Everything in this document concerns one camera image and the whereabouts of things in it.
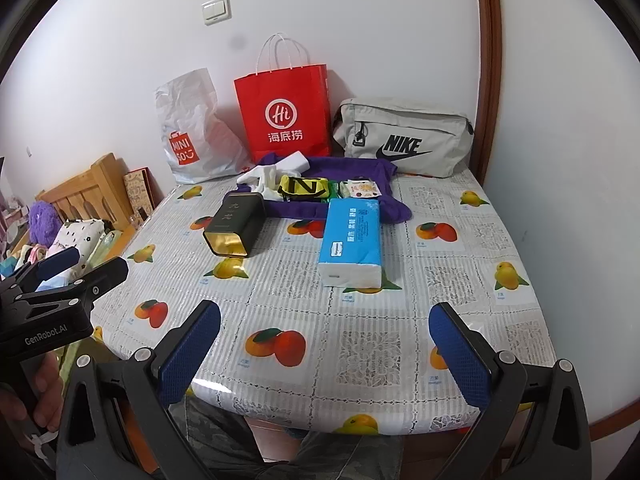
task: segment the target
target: purple towel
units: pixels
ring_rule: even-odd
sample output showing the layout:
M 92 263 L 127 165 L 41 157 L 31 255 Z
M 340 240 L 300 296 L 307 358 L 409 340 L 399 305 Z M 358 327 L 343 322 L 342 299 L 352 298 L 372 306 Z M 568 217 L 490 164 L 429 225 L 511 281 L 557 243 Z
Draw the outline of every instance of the purple towel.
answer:
M 269 153 L 258 161 L 258 165 L 270 166 L 284 157 Z M 336 156 L 308 156 L 309 169 L 303 173 L 308 178 L 324 177 L 330 180 L 375 181 L 382 196 L 380 202 L 380 220 L 387 224 L 398 224 L 411 218 L 411 210 L 391 196 L 391 177 L 398 168 L 382 158 L 342 158 Z M 247 192 L 249 186 L 241 184 L 237 191 Z M 276 218 L 295 218 L 299 220 L 324 220 L 329 204 L 319 202 L 275 202 L 265 200 L 267 216 Z

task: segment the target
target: floor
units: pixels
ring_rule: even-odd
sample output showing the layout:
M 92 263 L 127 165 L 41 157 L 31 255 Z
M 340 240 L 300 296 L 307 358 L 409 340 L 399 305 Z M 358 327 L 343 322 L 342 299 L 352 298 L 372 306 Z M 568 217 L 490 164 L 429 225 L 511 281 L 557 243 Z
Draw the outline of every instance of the floor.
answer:
M 247 422 L 265 460 L 291 460 L 295 456 L 300 441 L 286 434 L 283 427 L 254 418 L 247 418 Z M 405 437 L 400 480 L 435 478 L 462 437 L 455 431 Z

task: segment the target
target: purple plush toy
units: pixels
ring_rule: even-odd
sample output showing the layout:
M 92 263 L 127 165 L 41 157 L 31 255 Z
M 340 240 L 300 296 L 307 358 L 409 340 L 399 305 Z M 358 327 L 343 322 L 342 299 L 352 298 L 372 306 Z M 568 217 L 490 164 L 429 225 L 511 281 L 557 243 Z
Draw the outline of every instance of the purple plush toy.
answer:
M 29 211 L 29 231 L 31 243 L 51 247 L 62 227 L 62 220 L 56 208 L 50 203 L 38 200 Z

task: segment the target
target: wooden headboard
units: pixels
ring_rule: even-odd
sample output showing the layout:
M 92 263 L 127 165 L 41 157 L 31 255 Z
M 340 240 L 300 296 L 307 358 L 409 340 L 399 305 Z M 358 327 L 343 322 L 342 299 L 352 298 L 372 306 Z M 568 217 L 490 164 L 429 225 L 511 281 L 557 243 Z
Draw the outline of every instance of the wooden headboard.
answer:
M 124 231 L 133 211 L 122 176 L 113 153 L 107 153 L 87 171 L 38 193 L 36 200 L 52 204 L 62 221 L 99 218 L 110 220 L 116 229 Z

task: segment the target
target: light switch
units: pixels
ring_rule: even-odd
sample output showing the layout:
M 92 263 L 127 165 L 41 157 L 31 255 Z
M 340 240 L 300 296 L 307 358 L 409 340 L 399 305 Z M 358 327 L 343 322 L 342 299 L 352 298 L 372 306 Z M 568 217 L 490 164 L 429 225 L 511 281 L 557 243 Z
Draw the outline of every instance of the light switch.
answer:
M 202 4 L 202 17 L 205 25 L 228 20 L 231 18 L 229 0 L 211 0 Z

